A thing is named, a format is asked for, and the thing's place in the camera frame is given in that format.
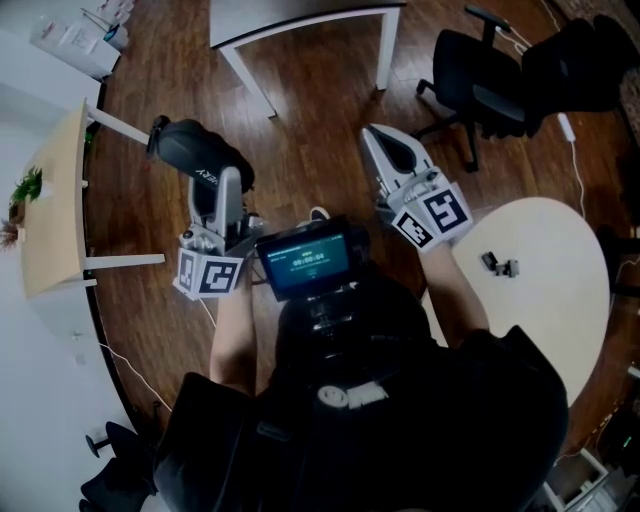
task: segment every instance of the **black camera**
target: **black camera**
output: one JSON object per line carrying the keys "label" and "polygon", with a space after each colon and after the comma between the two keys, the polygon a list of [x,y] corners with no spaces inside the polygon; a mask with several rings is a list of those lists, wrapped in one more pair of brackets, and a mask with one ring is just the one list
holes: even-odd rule
{"label": "black camera", "polygon": [[258,256],[276,299],[317,297],[358,281],[369,236],[344,216],[260,238]]}

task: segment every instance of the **person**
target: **person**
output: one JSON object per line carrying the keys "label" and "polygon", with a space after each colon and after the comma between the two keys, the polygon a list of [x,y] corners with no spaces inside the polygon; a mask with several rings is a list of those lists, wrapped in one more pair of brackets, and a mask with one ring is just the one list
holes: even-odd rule
{"label": "person", "polygon": [[169,508],[522,510],[566,435],[562,381],[521,329],[490,334],[448,244],[420,261],[448,348],[419,301],[374,273],[334,305],[354,314],[329,334],[311,327],[310,301],[285,305],[257,397],[245,271],[219,301],[210,380],[185,377],[158,449]]}

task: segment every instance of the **chair armrest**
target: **chair armrest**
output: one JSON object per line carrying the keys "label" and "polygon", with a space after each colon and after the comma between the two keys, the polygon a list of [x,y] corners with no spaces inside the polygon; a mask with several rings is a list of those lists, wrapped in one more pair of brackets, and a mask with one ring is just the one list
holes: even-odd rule
{"label": "chair armrest", "polygon": [[504,21],[502,18],[498,18],[494,14],[491,14],[489,11],[485,11],[484,9],[481,9],[480,7],[476,7],[474,5],[466,5],[464,10],[472,16],[480,18],[484,21],[482,42],[488,44],[489,46],[493,45],[493,38],[496,33],[496,27],[500,27],[503,32],[511,32],[511,27],[506,21]]}
{"label": "chair armrest", "polygon": [[478,103],[494,112],[508,117],[513,121],[524,123],[524,108],[504,96],[500,96],[480,85],[473,86],[473,96]]}
{"label": "chair armrest", "polygon": [[506,21],[498,18],[495,14],[491,14],[489,11],[485,11],[475,5],[465,5],[464,10],[476,18],[480,18],[485,23],[491,23],[494,27],[500,27],[505,32],[511,32],[511,27]]}

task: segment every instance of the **small object on table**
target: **small object on table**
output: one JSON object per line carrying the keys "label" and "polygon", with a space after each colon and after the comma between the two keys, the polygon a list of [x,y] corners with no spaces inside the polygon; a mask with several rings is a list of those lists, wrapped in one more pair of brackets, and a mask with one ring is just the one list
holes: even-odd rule
{"label": "small object on table", "polygon": [[516,277],[520,273],[518,260],[509,260],[504,265],[496,265],[494,269],[497,276]]}
{"label": "small object on table", "polygon": [[491,270],[491,272],[496,271],[496,267],[498,266],[498,258],[496,258],[495,254],[492,252],[485,252],[482,256],[482,263],[485,264],[487,270]]}

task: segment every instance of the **wooden desk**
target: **wooden desk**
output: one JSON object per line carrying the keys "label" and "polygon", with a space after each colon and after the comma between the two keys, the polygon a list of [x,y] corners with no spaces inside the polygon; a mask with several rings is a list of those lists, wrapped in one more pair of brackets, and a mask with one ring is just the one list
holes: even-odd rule
{"label": "wooden desk", "polygon": [[387,88],[400,8],[406,0],[211,0],[210,45],[220,49],[268,117],[271,103],[249,73],[236,48],[279,32],[325,21],[382,14],[376,86]]}
{"label": "wooden desk", "polygon": [[21,258],[27,298],[65,283],[95,285],[95,280],[83,279],[85,270],[164,262],[163,254],[86,256],[82,169],[87,112],[83,102],[67,114],[26,167],[41,168],[43,181],[53,189],[51,195],[26,203]]}
{"label": "wooden desk", "polygon": [[[497,277],[480,257],[518,260],[520,275]],[[491,332],[522,327],[554,366],[571,405],[598,360],[609,320],[609,278],[589,225],[563,203],[532,197],[509,203],[482,219],[453,248],[480,297]],[[428,293],[431,336],[446,346]]]}

